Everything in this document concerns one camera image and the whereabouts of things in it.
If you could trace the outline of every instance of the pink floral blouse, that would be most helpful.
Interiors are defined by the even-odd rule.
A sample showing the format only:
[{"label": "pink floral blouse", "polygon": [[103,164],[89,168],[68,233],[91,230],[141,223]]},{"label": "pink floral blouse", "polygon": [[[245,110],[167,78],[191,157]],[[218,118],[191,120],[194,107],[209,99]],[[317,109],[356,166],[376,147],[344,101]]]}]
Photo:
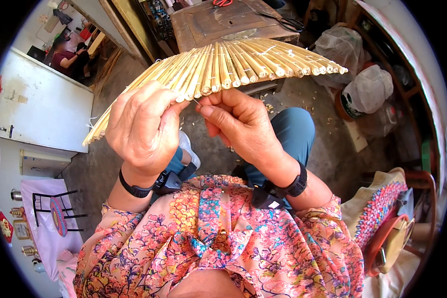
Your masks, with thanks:
[{"label": "pink floral blouse", "polygon": [[144,214],[103,204],[78,257],[78,297],[166,297],[194,270],[224,269],[246,297],[360,297],[361,250],[339,198],[291,214],[250,204],[232,176],[199,176]]}]

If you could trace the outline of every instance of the fingernail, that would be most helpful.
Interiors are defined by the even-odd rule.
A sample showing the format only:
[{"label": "fingernail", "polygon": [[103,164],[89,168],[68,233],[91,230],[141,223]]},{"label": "fingernail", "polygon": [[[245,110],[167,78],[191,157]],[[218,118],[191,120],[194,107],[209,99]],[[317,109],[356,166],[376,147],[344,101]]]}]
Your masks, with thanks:
[{"label": "fingernail", "polygon": [[204,117],[210,117],[210,115],[212,115],[212,113],[214,112],[215,107],[213,105],[204,105],[201,109],[200,109],[200,113],[204,116]]}]

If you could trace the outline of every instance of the red scissors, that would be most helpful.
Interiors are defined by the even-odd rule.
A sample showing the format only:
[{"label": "red scissors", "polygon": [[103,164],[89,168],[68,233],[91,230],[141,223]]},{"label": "red scissors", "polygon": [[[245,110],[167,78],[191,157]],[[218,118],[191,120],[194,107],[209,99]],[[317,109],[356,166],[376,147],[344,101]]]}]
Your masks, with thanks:
[{"label": "red scissors", "polygon": [[214,0],[214,2],[213,2],[214,8],[212,8],[209,11],[209,13],[211,13],[212,11],[216,10],[219,7],[229,6],[232,3],[233,3],[233,0]]}]

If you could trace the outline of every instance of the black scissors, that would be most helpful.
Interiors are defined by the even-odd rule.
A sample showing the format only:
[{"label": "black scissors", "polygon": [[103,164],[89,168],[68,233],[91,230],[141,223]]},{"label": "black scissors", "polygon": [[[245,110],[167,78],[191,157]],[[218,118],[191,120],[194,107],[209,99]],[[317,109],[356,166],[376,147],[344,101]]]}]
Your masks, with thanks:
[{"label": "black scissors", "polygon": [[270,14],[264,13],[264,12],[259,12],[259,11],[256,11],[256,13],[259,15],[277,20],[280,23],[280,25],[282,25],[287,30],[290,30],[293,32],[302,32],[303,31],[304,25],[295,19],[277,18],[276,16],[273,16],[273,15],[270,15]]}]

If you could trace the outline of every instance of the white shoe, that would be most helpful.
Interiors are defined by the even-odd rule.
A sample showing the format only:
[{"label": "white shoe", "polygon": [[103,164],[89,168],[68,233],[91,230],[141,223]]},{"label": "white shoe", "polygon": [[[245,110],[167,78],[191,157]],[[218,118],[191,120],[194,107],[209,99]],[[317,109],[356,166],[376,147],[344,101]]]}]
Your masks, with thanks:
[{"label": "white shoe", "polygon": [[200,159],[197,156],[197,154],[195,154],[195,152],[192,151],[191,140],[189,139],[187,134],[185,134],[185,132],[183,132],[182,130],[179,130],[179,147],[181,149],[185,149],[185,151],[187,151],[191,155],[192,163],[195,164],[197,169],[200,168]]}]

